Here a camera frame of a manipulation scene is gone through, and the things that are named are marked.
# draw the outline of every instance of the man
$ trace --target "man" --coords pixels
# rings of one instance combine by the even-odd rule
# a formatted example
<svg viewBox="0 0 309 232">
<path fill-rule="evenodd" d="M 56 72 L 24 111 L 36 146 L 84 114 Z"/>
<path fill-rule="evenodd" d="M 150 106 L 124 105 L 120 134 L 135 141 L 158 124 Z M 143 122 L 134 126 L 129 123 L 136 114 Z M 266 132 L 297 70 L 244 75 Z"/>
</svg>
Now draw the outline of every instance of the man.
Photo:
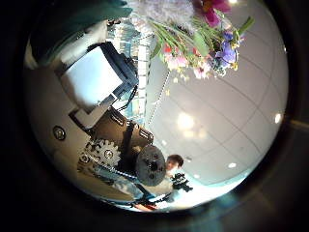
<svg viewBox="0 0 309 232">
<path fill-rule="evenodd" d="M 183 166 L 183 158 L 180 155 L 174 154 L 167 158 L 166 160 L 166 175 L 168 177 L 173 177 L 177 169 Z"/>
</svg>

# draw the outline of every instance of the gear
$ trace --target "gear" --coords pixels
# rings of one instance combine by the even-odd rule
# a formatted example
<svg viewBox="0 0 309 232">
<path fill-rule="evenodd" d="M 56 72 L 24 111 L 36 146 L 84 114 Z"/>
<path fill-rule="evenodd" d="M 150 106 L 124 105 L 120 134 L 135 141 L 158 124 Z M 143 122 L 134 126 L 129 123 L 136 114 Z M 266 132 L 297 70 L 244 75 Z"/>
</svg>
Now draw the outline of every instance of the gear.
<svg viewBox="0 0 309 232">
<path fill-rule="evenodd" d="M 88 153 L 95 158 L 99 163 L 115 167 L 120 160 L 120 152 L 118 146 L 115 146 L 114 142 L 108 140 L 100 140 L 94 145 L 95 149 L 87 149 Z"/>
</svg>

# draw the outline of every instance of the red object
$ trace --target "red object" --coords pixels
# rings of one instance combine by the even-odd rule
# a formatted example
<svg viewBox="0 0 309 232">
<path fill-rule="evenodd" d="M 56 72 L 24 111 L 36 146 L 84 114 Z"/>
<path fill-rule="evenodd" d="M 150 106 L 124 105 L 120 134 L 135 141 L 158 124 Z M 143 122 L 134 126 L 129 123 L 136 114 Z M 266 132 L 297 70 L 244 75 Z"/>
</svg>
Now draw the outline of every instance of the red object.
<svg viewBox="0 0 309 232">
<path fill-rule="evenodd" d="M 172 48 L 168 44 L 166 44 L 164 47 L 164 52 L 170 53 L 172 52 Z"/>
</svg>

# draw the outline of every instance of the ceiling light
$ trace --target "ceiling light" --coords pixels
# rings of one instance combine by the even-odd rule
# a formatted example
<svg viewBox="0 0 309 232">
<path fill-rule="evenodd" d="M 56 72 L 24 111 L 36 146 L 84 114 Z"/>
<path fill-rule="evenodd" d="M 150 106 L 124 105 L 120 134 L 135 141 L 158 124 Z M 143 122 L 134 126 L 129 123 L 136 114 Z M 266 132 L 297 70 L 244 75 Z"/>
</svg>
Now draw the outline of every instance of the ceiling light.
<svg viewBox="0 0 309 232">
<path fill-rule="evenodd" d="M 187 137 L 187 138 L 193 137 L 194 132 L 192 130 L 186 130 L 186 131 L 183 132 L 183 136 Z"/>
<path fill-rule="evenodd" d="M 229 168 L 234 168 L 234 167 L 236 167 L 236 164 L 235 164 L 234 162 L 231 162 L 231 163 L 229 164 Z"/>
<path fill-rule="evenodd" d="M 276 116 L 274 117 L 274 122 L 275 124 L 278 124 L 281 121 L 281 114 L 276 114 Z"/>
<path fill-rule="evenodd" d="M 189 130 L 194 126 L 193 118 L 186 113 L 181 113 L 179 115 L 177 123 L 181 130 Z"/>
</svg>

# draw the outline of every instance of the ceiling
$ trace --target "ceiling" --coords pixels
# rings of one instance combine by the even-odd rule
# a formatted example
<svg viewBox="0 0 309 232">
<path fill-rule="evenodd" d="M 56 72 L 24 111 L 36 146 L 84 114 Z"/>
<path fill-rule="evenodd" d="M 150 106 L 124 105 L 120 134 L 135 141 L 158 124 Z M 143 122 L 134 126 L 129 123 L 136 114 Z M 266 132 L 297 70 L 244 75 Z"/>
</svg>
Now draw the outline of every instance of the ceiling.
<svg viewBox="0 0 309 232">
<path fill-rule="evenodd" d="M 145 127 L 165 156 L 189 158 L 183 171 L 201 184 L 223 182 L 253 168 L 275 138 L 288 95 L 287 56 L 271 14 L 258 1 L 239 1 L 227 15 L 238 27 L 252 16 L 255 24 L 239 48 L 239 69 L 217 79 L 173 79 L 155 57 L 146 86 Z M 180 129 L 181 114 L 193 122 Z"/>
</svg>

